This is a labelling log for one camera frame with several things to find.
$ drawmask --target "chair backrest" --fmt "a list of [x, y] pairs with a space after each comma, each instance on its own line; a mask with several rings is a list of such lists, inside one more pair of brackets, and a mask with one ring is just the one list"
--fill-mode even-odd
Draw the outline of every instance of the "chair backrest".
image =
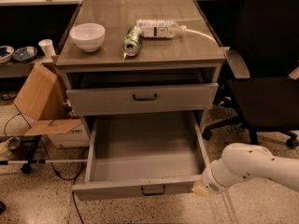
[[287, 76], [299, 59], [299, 0], [242, 0], [232, 49], [253, 77]]

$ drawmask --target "speckled floor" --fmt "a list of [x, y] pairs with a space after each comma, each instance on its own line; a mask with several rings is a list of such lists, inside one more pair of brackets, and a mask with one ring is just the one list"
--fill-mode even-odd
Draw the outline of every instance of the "speckled floor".
[[[0, 136], [9, 119], [17, 111], [7, 103], [0, 104]], [[232, 116], [234, 111], [214, 107], [206, 123]], [[10, 121], [6, 134], [22, 134], [28, 126], [21, 116]], [[287, 137], [280, 133], [259, 133], [260, 144], [273, 154], [298, 158], [296, 149], [285, 146]], [[223, 148], [232, 142], [249, 142], [249, 135], [239, 125], [227, 126], [213, 132], [205, 141], [211, 160], [217, 159]], [[80, 158], [85, 148], [57, 149], [45, 142], [36, 151], [36, 158]], [[72, 178], [78, 164], [54, 164], [64, 178]], [[72, 199], [73, 181], [62, 180], [50, 164], [33, 164], [32, 173], [25, 175], [19, 164], [1, 166], [0, 200], [7, 210], [0, 215], [0, 223], [81, 223]], [[82, 183], [85, 172], [76, 183]], [[254, 178], [232, 187], [221, 195], [209, 198], [195, 194], [164, 195], [130, 199], [81, 202], [75, 197], [84, 223], [299, 223], [299, 193], [269, 180]]]

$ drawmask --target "drawer unit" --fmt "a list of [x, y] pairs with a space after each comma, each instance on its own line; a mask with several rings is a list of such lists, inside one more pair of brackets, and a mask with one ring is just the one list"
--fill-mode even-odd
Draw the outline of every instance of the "drawer unit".
[[79, 116], [130, 114], [212, 107], [217, 83], [200, 69], [83, 73], [71, 75], [67, 91]]
[[93, 125], [83, 200], [191, 192], [208, 159], [193, 112], [110, 115]]

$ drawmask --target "white cup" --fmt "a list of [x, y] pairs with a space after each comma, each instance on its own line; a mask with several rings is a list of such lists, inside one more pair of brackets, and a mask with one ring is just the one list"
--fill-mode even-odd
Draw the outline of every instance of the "white cup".
[[52, 40], [41, 40], [40, 42], [38, 42], [38, 45], [44, 51], [46, 57], [50, 58], [51, 56], [56, 55]]

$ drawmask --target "green can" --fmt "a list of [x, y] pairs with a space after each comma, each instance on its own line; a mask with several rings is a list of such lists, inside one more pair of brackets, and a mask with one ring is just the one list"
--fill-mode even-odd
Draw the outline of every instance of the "green can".
[[123, 52], [128, 56], [136, 56], [141, 50], [143, 40], [143, 32], [137, 27], [131, 27], [124, 37], [122, 47]]

